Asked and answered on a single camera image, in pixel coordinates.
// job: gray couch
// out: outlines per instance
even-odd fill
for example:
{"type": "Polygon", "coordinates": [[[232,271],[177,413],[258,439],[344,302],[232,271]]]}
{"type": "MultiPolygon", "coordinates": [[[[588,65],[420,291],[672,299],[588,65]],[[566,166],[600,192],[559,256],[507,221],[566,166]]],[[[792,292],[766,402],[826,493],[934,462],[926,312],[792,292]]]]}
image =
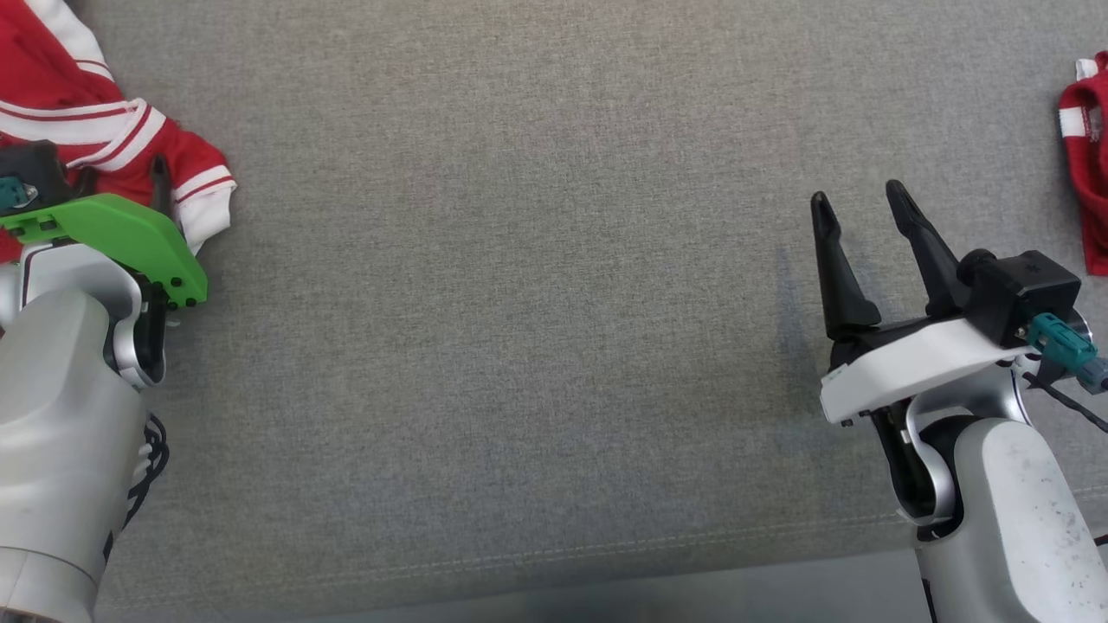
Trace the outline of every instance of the gray couch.
{"type": "MultiPolygon", "coordinates": [[[[78,9],[240,183],[103,622],[905,547],[875,435],[820,415],[811,193],[889,319],[925,300],[889,177],[956,254],[1084,274],[1056,103],[1108,48],[1102,0],[78,9]]],[[[1099,335],[1106,305],[1088,279],[1099,335]]],[[[1108,527],[1108,437],[1027,404],[1108,527]]]]}

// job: red and white clothing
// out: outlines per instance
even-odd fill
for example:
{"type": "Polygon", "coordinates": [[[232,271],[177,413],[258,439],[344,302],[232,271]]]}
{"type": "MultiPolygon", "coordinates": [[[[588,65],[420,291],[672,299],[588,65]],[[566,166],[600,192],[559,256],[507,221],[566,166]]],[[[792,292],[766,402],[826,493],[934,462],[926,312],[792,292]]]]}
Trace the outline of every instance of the red and white clothing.
{"type": "Polygon", "coordinates": [[[1077,82],[1061,95],[1058,120],[1069,175],[1081,204],[1081,238],[1090,275],[1108,276],[1108,51],[1077,61],[1077,82]]]}
{"type": "MultiPolygon", "coordinates": [[[[150,205],[150,167],[168,163],[185,238],[195,251],[230,225],[236,184],[223,154],[145,101],[126,100],[100,45],[63,0],[0,0],[0,147],[48,140],[70,170],[98,171],[98,193],[150,205]]],[[[0,244],[0,261],[18,243],[0,244]]]]}

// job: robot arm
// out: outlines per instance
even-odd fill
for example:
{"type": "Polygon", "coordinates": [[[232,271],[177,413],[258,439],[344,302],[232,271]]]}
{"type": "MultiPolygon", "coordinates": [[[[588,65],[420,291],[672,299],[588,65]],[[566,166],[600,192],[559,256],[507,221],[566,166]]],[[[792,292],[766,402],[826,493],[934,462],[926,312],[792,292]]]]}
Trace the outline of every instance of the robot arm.
{"type": "Polygon", "coordinates": [[[999,261],[975,252],[960,265],[904,187],[893,181],[888,192],[927,286],[927,316],[878,326],[817,194],[834,340],[824,416],[873,422],[901,512],[916,527],[933,620],[1105,621],[1108,571],[1020,399],[1028,378],[1038,387],[1073,374],[1090,392],[1102,387],[1104,360],[1073,309],[1079,280],[1037,252],[999,261]]]}
{"type": "Polygon", "coordinates": [[[207,289],[167,216],[78,197],[59,171],[48,143],[0,152],[0,225],[25,245],[0,268],[4,622],[92,621],[112,547],[166,457],[141,395],[164,375],[165,314],[207,289]]]}

